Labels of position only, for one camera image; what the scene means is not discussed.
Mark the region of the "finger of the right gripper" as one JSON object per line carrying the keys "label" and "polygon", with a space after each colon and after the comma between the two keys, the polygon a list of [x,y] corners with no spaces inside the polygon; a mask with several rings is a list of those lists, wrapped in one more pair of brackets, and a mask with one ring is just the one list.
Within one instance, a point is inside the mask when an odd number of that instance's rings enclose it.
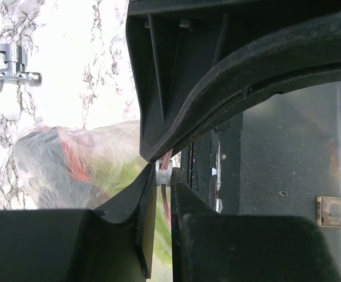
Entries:
{"label": "finger of the right gripper", "polygon": [[141,110],[140,154],[208,72],[236,85],[341,63],[341,1],[130,1],[126,38]]}
{"label": "finger of the right gripper", "polygon": [[256,83],[250,78],[246,75],[235,85],[228,75],[218,75],[214,69],[208,72],[187,95],[169,129],[150,146],[150,162],[171,149],[183,149],[208,130],[274,95],[341,80],[341,63],[280,73]]}

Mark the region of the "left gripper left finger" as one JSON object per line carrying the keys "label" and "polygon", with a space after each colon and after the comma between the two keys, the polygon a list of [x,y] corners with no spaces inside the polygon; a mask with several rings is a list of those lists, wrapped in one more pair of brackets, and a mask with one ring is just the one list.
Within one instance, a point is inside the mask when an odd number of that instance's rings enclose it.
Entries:
{"label": "left gripper left finger", "polygon": [[95,210],[0,210],[0,281],[145,281],[155,167]]}

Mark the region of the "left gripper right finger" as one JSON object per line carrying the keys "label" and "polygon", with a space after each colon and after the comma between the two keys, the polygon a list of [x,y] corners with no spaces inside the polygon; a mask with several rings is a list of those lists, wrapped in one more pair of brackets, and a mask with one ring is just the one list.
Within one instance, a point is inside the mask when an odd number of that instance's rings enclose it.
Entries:
{"label": "left gripper right finger", "polygon": [[170,181],[174,281],[340,281],[317,225],[298,216],[224,215],[175,168]]}

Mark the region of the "clear zip top bag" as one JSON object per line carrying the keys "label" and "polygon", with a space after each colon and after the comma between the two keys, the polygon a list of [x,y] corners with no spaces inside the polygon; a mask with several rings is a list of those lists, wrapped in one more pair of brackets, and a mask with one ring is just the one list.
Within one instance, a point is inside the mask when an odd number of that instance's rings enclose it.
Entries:
{"label": "clear zip top bag", "polygon": [[[68,172],[61,148],[63,139],[80,139],[90,145],[86,160],[91,182],[79,182]],[[109,196],[98,185],[96,174],[100,167],[107,163],[122,165],[141,157],[139,122],[91,130],[35,126],[16,140],[13,155],[19,176],[37,208],[95,209],[115,196]]]}

